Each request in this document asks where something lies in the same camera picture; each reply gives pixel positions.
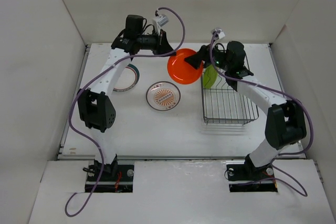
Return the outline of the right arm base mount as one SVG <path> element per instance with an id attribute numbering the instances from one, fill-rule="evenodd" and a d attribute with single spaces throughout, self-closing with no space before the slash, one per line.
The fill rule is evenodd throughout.
<path id="1" fill-rule="evenodd" d="M 270 165 L 252 169 L 244 162 L 226 163 L 225 176 L 231 193 L 277 193 L 274 170 Z"/>

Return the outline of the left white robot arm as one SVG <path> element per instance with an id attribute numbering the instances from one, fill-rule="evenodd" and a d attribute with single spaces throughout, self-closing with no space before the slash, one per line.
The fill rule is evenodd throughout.
<path id="1" fill-rule="evenodd" d="M 165 15 L 153 18 L 153 30 L 145 34 L 144 17 L 128 15 L 124 30 L 111 44 L 107 61 L 100 73 L 77 94 L 79 117 L 90 131 L 90 140 L 98 148 L 97 160 L 102 164 L 99 174 L 105 180 L 117 176 L 117 167 L 112 164 L 115 152 L 104 153 L 108 145 L 108 133 L 116 119 L 116 110 L 111 95 L 124 69 L 138 56 L 140 50 L 151 51 L 151 57 L 174 56 L 176 50 L 169 44 L 163 25 L 168 22 Z"/>

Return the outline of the lime green plate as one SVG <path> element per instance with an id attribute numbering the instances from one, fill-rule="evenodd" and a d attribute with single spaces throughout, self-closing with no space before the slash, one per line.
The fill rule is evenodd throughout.
<path id="1" fill-rule="evenodd" d="M 208 66 L 203 73 L 203 87 L 210 89 L 216 82 L 218 73 L 213 66 Z"/>

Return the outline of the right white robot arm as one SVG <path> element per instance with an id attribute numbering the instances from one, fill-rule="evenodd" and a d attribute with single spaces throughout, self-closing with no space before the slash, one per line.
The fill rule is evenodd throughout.
<path id="1" fill-rule="evenodd" d="M 299 103 L 278 90 L 263 86 L 245 66 L 245 58 L 244 45 L 230 41 L 225 50 L 203 45 L 184 61 L 194 69 L 201 64 L 212 65 L 233 90 L 251 100 L 266 115 L 265 139 L 246 156 L 243 165 L 244 175 L 254 179 L 282 149 L 305 138 L 307 129 L 304 110 Z"/>

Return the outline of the white plate teal rim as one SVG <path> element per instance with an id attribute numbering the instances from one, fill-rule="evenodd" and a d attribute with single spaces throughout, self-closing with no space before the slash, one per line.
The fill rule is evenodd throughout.
<path id="1" fill-rule="evenodd" d="M 128 64 L 123 70 L 120 78 L 117 81 L 113 91 L 114 92 L 126 92 L 136 86 L 140 79 L 140 72 L 138 68 L 133 64 Z"/>

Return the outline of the white plate orange sunburst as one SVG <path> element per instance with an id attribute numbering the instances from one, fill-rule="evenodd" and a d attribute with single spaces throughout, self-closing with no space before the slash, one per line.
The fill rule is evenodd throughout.
<path id="1" fill-rule="evenodd" d="M 168 81 L 159 81 L 147 89 L 145 98 L 152 109 L 169 111 L 179 104 L 181 92 L 175 84 Z"/>

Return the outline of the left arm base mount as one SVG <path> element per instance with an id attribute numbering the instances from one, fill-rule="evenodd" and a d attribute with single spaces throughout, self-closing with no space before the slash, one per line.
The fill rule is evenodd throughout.
<path id="1" fill-rule="evenodd" d="M 101 172 L 102 164 L 94 160 L 93 164 L 82 170 L 87 174 L 85 192 L 94 188 Z M 134 164 L 119 164 L 117 157 L 111 164 L 104 164 L 103 172 L 94 189 L 94 193 L 132 193 L 134 179 Z"/>

